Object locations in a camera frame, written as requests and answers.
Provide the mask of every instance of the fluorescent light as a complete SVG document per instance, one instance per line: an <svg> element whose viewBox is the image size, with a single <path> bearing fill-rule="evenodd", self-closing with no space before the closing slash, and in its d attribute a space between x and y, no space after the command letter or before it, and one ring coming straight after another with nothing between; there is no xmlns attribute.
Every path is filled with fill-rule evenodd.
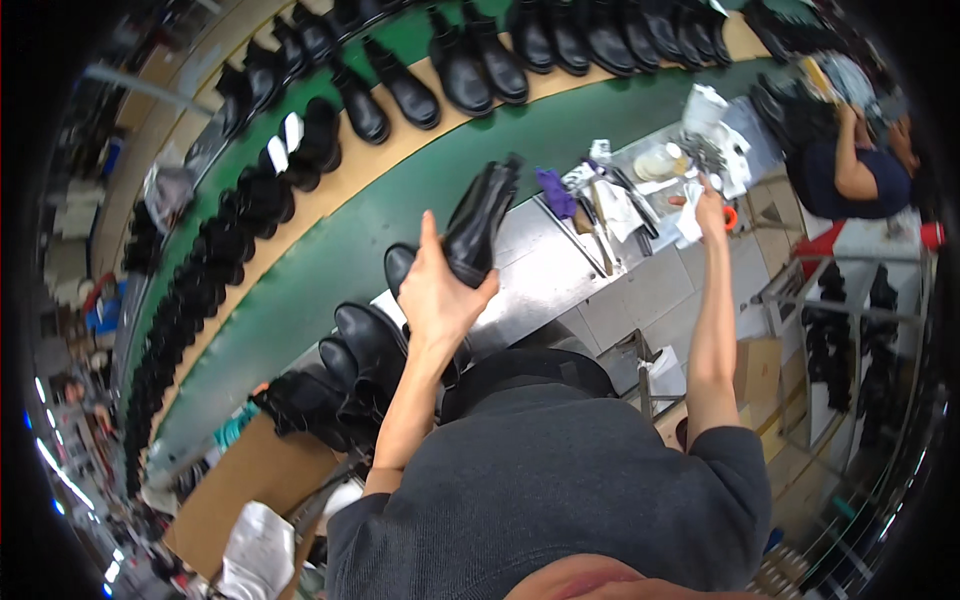
<svg viewBox="0 0 960 600"><path fill-rule="evenodd" d="M47 446L43 445L43 441L40 438L36 439L36 447L40 449L40 454L43 455L43 459L56 472L57 476L60 478L63 484L67 488L70 488L70 491L72 491L78 498L80 498L83 504L88 506L91 511L96 510L97 507L93 506L93 501L91 501L90 498L86 497L86 494L84 493L84 491L78 488L77 484L70 481L70 478L66 476L66 473L60 470L60 466L57 465L57 461L54 460L53 455L50 454L50 450L47 449Z"/></svg>
<svg viewBox="0 0 960 600"><path fill-rule="evenodd" d="M46 404L47 395L43 392L43 384L40 383L40 378L34 377L34 383L36 384L36 393L40 396L40 401Z"/></svg>
<svg viewBox="0 0 960 600"><path fill-rule="evenodd" d="M894 519L897 518L896 515L890 517L890 520L887 521L887 524L884 525L883 531L880 532L879 541L884 541L887 537L887 530L890 529L890 526L894 524Z"/></svg>
<svg viewBox="0 0 960 600"><path fill-rule="evenodd" d="M110 566L107 568L107 572L104 573L104 579L107 580L107 583L112 584L116 580L117 575L119 574L120 574L120 563L113 561L112 563L110 563Z"/></svg>

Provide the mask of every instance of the metal pole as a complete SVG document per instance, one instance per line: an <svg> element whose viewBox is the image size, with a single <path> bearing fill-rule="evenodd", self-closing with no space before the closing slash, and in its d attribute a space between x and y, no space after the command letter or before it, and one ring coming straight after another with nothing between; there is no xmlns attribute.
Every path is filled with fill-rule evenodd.
<svg viewBox="0 0 960 600"><path fill-rule="evenodd" d="M208 11L213 12L214 14L220 14L220 10L221 10L220 5L214 2L213 0L193 0L193 1L199 4L200 6L204 7Z"/></svg>
<svg viewBox="0 0 960 600"><path fill-rule="evenodd" d="M154 98L162 100L163 102L169 102L170 104L177 105L180 108L193 110L194 112L198 112L199 114L203 114L208 117L213 116L213 110L200 106L193 101L193 98L189 98L181 94L175 94L168 89L160 87L159 85L145 82L129 73L121 73L120 71L103 64L89 65L84 71L84 75L90 79L100 80L101 82L122 85L133 91L138 91L147 94L148 96L153 96Z"/></svg>

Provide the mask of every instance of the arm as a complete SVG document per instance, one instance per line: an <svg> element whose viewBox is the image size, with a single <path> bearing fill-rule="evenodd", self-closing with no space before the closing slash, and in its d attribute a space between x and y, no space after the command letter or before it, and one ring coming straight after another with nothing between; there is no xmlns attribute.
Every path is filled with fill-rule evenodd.
<svg viewBox="0 0 960 600"><path fill-rule="evenodd" d="M693 329L686 374L688 448L708 429L740 426L733 396L736 323L723 199L703 176L700 181L706 189L697 203L697 222L704 232L706 265L704 296Z"/></svg>
<svg viewBox="0 0 960 600"><path fill-rule="evenodd" d="M444 368L499 289L496 271L476 290L461 283L446 264L433 213L423 213L417 260L397 299L410 325L407 364L376 438L364 495L391 493L400 486L403 470L433 429Z"/></svg>
<svg viewBox="0 0 960 600"><path fill-rule="evenodd" d="M849 105L841 105L833 185L848 200L876 200L876 179L867 165L856 158L856 128L859 118Z"/></svg>

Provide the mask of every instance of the box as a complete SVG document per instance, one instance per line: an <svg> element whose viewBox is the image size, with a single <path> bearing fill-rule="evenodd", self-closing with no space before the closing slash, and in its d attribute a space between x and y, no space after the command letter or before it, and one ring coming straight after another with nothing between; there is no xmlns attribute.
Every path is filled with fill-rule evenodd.
<svg viewBox="0 0 960 600"><path fill-rule="evenodd" d="M210 581L220 570L230 530L247 502L257 500L288 515L336 465L333 452L320 440L306 433L278 438L274 422L261 413L186 499L163 542ZM293 597L315 531L316 523L297 547L294 576L279 600Z"/></svg>
<svg viewBox="0 0 960 600"><path fill-rule="evenodd" d="M780 355L783 344L773 337L746 338L736 343L733 393L737 410L750 406L756 426L767 421L779 405Z"/></svg>

